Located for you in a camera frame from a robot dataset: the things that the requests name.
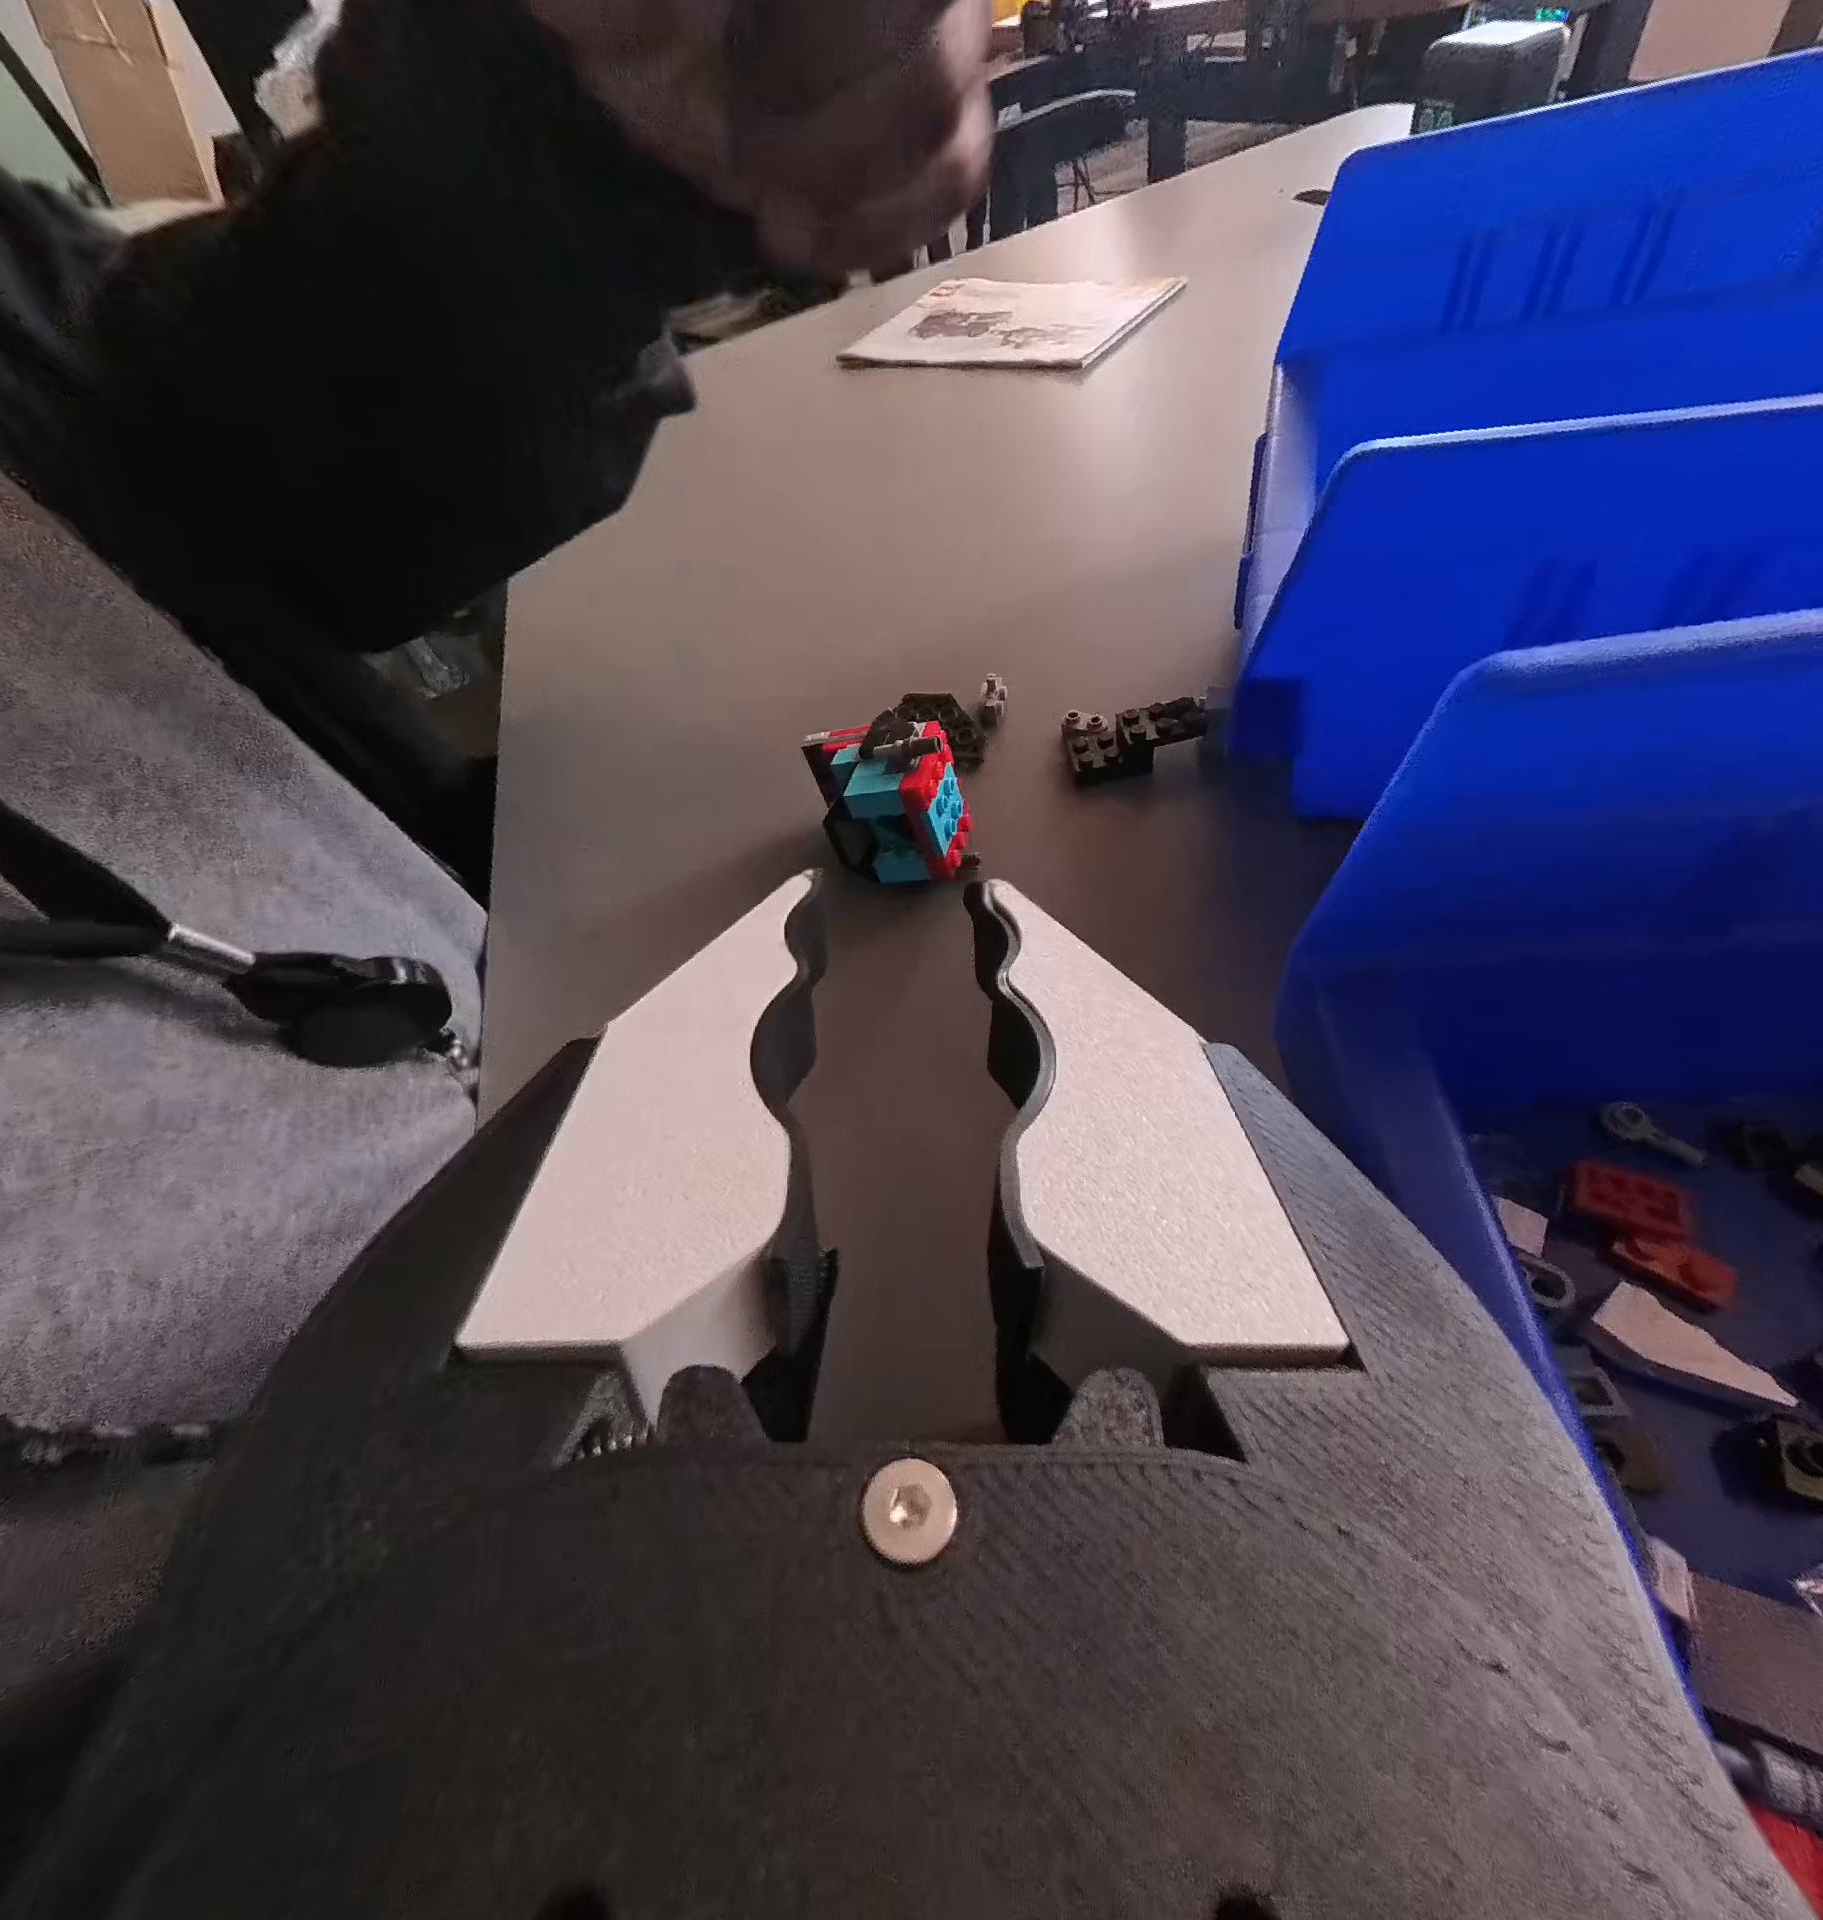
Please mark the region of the pile of loose toy bricks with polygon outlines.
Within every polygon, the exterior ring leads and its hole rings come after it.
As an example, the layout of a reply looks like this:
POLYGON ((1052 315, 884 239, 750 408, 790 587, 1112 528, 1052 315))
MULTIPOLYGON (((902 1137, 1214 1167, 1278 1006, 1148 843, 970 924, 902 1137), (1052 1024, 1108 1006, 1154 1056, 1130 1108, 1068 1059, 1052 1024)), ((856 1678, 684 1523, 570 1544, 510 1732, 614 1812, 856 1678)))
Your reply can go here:
POLYGON ((1468 1151, 1716 1752, 1823 1913, 1823 1113, 1514 1108, 1468 1151))

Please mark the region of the instruction booklet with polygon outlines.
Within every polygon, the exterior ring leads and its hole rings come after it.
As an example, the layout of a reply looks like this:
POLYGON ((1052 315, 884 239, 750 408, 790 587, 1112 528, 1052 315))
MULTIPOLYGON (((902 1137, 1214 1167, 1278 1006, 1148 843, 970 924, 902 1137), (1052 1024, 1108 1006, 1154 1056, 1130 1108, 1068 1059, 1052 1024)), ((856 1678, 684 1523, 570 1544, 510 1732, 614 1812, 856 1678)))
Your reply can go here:
POLYGON ((1090 372, 1176 301, 1188 279, 946 278, 844 347, 848 370, 1090 372))

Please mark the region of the blue plastic bin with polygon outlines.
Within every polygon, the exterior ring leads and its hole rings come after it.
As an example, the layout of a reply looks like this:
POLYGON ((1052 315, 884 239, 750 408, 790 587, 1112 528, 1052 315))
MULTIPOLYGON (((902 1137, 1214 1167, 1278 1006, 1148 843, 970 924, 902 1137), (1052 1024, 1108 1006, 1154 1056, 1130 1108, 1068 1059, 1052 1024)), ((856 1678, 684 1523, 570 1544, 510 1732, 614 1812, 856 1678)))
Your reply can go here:
POLYGON ((1362 819, 1480 660, 1823 610, 1823 392, 1372 440, 1252 566, 1220 722, 1362 819))
POLYGON ((1350 156, 1280 335, 1254 632, 1366 441, 1823 394, 1823 45, 1350 156))
POLYGON ((1466 667, 1294 947, 1278 1045, 1642 1560, 1470 1134, 1608 1101, 1823 1113, 1823 607, 1466 667))

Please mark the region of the red and teal brick assembly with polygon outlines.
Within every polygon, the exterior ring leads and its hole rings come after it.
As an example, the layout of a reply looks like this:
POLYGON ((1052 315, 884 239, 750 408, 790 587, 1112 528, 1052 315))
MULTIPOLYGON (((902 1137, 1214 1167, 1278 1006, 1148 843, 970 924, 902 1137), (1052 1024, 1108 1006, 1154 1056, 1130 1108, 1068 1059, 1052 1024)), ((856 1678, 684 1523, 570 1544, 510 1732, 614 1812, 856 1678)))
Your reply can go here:
POLYGON ((886 710, 866 728, 810 731, 802 755, 846 872, 892 888, 978 872, 972 807, 940 719, 886 710))

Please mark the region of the black brick assembly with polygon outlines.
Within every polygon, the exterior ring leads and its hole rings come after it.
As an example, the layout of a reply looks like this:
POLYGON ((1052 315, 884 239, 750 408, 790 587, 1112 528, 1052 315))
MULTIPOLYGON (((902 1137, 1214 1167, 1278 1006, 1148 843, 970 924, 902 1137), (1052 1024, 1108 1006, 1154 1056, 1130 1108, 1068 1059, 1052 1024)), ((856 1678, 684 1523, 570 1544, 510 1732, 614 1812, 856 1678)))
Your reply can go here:
POLYGON ((1062 719, 1068 777, 1078 787, 1146 777, 1158 755, 1200 739, 1210 708, 1196 694, 1102 714, 1072 708, 1062 719))

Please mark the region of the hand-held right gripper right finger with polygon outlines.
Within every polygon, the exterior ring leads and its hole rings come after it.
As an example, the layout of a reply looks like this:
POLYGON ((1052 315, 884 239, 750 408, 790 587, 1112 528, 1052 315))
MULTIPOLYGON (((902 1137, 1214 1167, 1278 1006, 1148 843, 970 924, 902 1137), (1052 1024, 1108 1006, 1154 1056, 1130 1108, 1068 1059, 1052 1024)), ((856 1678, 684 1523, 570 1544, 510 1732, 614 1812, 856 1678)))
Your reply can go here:
POLYGON ((1046 1374, 1330 1369, 1354 1342, 1184 1018, 1000 877, 968 888, 1000 1143, 1000 1330, 1046 1374))

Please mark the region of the black office chair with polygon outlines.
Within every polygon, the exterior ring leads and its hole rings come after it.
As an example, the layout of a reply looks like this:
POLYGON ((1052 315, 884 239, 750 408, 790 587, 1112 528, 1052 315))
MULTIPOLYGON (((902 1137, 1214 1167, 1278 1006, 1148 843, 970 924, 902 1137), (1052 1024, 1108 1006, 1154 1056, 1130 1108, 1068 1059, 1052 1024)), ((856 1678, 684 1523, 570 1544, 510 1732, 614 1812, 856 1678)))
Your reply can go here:
POLYGON ((1088 66, 1070 55, 996 72, 990 98, 990 183, 972 209, 972 248, 1054 221, 1062 174, 1124 142, 1138 115, 1136 87, 1094 84, 1088 66))

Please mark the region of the person's left hand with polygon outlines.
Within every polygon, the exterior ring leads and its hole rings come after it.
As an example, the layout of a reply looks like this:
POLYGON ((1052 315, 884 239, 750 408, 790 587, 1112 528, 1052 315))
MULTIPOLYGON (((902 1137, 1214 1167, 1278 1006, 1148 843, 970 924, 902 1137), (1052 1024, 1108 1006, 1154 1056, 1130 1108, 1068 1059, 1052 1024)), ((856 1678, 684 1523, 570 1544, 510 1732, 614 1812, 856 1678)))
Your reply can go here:
POLYGON ((990 2, 732 4, 726 181, 758 250, 804 276, 880 276, 988 181, 990 2))

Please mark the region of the person's grey sweatshirt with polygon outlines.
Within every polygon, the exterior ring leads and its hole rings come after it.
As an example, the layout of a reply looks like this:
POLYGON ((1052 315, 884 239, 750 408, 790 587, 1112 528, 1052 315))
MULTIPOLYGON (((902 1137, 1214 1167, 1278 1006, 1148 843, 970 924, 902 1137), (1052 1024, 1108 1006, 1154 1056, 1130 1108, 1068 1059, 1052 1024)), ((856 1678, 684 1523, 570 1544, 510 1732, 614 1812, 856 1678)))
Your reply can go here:
MULTIPOLYGON (((174 921, 408 956, 476 1034, 484 910, 0 471, 0 799, 174 921)), ((470 1136, 462 1073, 300 1059, 210 978, 0 970, 0 1891, 99 1720, 224 1428, 470 1136)))

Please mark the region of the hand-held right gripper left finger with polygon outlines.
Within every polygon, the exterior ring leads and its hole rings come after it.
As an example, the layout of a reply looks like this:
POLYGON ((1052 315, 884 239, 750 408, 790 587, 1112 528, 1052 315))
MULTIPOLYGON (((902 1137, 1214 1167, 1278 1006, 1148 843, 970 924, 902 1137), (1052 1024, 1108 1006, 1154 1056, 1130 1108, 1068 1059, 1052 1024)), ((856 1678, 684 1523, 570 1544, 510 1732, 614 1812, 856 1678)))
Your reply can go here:
POLYGON ((610 1020, 454 1348, 676 1374, 810 1371, 832 1260, 794 1101, 818 1063, 826 874, 804 870, 610 1020))

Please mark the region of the black studded plate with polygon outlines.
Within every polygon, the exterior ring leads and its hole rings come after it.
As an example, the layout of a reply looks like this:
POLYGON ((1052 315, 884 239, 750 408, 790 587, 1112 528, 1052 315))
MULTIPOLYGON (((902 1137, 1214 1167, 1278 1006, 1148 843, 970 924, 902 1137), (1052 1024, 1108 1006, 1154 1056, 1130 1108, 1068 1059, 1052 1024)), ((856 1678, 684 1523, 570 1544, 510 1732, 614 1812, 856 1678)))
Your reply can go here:
POLYGON ((976 771, 988 751, 988 726, 950 691, 908 691, 892 708, 908 724, 936 724, 948 738, 962 774, 976 771))

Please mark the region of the brown cardboard box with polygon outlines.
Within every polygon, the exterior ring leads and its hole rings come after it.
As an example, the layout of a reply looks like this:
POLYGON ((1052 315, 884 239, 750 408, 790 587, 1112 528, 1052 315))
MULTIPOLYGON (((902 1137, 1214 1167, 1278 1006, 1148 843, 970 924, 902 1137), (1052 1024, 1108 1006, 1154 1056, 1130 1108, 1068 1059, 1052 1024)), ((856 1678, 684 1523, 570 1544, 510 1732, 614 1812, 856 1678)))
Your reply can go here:
POLYGON ((238 117, 172 2, 31 2, 65 95, 117 205, 216 205, 238 117))

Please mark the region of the person's black jacket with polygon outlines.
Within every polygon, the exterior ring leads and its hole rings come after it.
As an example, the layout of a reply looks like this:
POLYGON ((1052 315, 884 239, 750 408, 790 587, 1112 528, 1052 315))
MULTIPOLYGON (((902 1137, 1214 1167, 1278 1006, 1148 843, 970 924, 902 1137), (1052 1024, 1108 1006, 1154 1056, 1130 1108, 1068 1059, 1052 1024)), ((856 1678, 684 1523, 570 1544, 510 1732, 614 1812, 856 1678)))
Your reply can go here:
POLYGON ((29 492, 63 475, 91 410, 91 306, 121 248, 113 225, 0 166, 0 469, 29 492))

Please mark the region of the person's left forearm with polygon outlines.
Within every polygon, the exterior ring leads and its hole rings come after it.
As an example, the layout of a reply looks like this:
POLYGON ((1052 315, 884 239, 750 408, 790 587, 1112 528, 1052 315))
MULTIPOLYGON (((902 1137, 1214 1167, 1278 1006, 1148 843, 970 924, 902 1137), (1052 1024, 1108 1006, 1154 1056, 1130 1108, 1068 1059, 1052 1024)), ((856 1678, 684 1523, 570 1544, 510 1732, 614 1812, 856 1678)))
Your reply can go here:
POLYGON ((95 540, 210 644, 370 653, 626 503, 694 406, 672 311, 758 250, 528 4, 348 4, 318 82, 244 204, 134 241, 91 306, 95 540))

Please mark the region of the black badge reel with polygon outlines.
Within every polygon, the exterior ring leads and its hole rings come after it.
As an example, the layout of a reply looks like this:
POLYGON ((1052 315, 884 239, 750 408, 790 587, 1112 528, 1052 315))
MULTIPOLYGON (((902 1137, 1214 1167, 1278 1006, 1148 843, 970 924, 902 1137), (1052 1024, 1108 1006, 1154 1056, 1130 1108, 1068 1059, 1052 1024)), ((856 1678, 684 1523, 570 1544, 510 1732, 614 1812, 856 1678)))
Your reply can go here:
POLYGON ((226 980, 226 991, 300 1059, 322 1068, 442 1058, 456 1044, 448 981, 418 957, 260 953, 226 980))

